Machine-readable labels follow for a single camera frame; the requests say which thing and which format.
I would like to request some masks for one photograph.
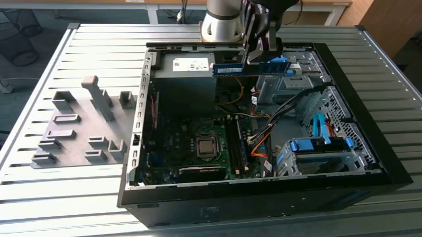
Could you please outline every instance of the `wire bundle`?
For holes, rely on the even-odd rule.
[[[299,92],[293,97],[291,97],[279,107],[277,109],[275,110],[273,114],[269,116],[269,119],[265,123],[265,127],[263,128],[263,130],[260,132],[257,132],[251,138],[249,138],[249,142],[253,142],[256,141],[260,137],[260,141],[257,142],[257,144],[255,145],[255,148],[252,149],[252,152],[251,152],[251,155],[252,156],[256,156],[256,150],[257,150],[257,147],[259,145],[265,141],[265,139],[268,138],[271,132],[272,132],[272,128],[273,126],[276,125],[276,122],[277,122],[277,118],[280,116],[283,116],[288,111],[291,111],[300,98],[303,96],[305,96],[307,94],[312,93],[312,92],[316,92],[316,91],[320,91],[323,90],[325,87],[324,86],[316,86],[311,89],[305,89],[303,90],[301,92]]]

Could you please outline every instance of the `ram slot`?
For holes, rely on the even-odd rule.
[[[228,117],[228,119],[224,121],[224,127],[229,154],[231,173],[240,174],[244,172],[244,165],[241,157],[241,140],[239,139],[236,120]]]

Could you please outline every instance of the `wastebasket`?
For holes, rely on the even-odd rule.
[[[21,27],[16,23],[0,23],[0,54],[14,66],[26,66],[38,58],[26,36],[21,33]]]
[[[17,23],[21,26],[24,35],[34,36],[42,31],[42,27],[30,9],[2,9],[1,12],[12,23]]]

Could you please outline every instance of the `metal table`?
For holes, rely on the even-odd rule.
[[[365,31],[321,26],[287,26],[280,31],[284,41],[327,43],[414,184],[336,212],[148,230],[116,207],[121,165],[33,170],[30,157],[54,108],[53,92],[77,90],[82,75],[97,75],[110,96],[121,90],[136,92],[145,43],[197,41],[199,27],[82,24],[65,31],[0,153],[0,233],[8,237],[195,236],[196,231],[201,236],[420,236],[420,94]]]

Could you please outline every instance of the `motherboard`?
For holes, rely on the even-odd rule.
[[[260,176],[260,161],[249,159],[248,117],[161,119],[149,140],[146,184],[232,180]]]

